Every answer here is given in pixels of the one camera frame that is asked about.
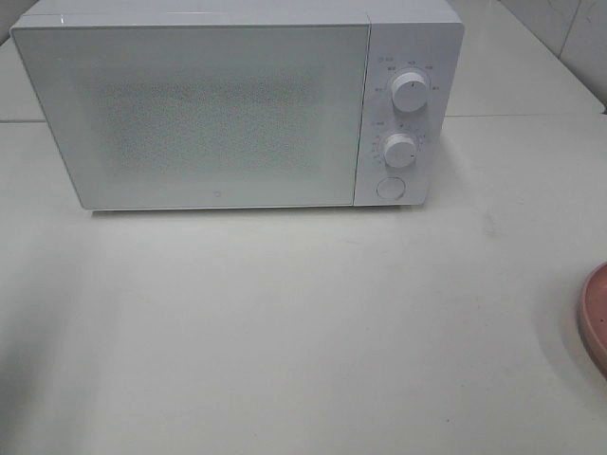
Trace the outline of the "round white door button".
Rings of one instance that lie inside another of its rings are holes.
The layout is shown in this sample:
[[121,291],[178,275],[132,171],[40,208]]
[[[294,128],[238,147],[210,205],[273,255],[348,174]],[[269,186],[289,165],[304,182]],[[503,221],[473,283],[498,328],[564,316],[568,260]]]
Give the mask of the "round white door button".
[[398,177],[387,177],[377,184],[377,195],[385,200],[396,201],[406,191],[405,182]]

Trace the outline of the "white timer knob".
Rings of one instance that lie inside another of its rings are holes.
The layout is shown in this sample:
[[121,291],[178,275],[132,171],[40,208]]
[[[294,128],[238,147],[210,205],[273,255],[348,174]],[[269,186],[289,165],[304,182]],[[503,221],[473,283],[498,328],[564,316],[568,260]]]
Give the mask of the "white timer knob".
[[381,151],[388,167],[404,169],[416,161],[417,144],[411,135],[393,134],[383,140]]

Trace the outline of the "white microwave door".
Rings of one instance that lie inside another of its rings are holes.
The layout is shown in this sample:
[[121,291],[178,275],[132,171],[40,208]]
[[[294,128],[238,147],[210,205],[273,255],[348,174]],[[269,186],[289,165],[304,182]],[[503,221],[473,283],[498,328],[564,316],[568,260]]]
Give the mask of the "white microwave door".
[[348,205],[368,28],[18,29],[82,206]]

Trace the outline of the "pink round plate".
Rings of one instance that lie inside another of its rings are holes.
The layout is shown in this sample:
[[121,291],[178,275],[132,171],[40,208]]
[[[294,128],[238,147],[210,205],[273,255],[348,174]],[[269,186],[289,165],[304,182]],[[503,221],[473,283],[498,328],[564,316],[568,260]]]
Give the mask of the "pink round plate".
[[579,334],[586,352],[606,376],[606,263],[586,278],[578,305]]

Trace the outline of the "upper white power knob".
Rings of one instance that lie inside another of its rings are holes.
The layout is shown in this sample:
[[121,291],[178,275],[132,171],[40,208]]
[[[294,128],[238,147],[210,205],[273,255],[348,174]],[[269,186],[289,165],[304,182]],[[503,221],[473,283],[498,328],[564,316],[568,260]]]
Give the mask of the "upper white power knob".
[[394,108],[409,114],[427,104],[430,80],[420,69],[406,68],[391,79],[389,91]]

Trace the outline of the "white microwave oven body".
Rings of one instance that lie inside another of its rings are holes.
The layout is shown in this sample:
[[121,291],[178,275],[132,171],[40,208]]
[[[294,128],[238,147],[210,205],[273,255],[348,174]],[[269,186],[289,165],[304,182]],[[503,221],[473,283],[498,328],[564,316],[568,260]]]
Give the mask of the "white microwave oven body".
[[[465,32],[445,1],[40,1],[16,21],[10,34],[15,43],[15,31],[24,28],[353,25],[367,26],[368,45],[352,202],[203,209],[420,205],[428,194],[432,158]],[[405,114],[394,108],[389,82],[411,67],[428,76],[430,92],[423,108]],[[404,169],[388,167],[383,158],[382,142],[393,134],[411,135],[417,144],[416,161]],[[398,177],[406,184],[405,194],[396,201],[377,195],[377,184],[387,177]]]

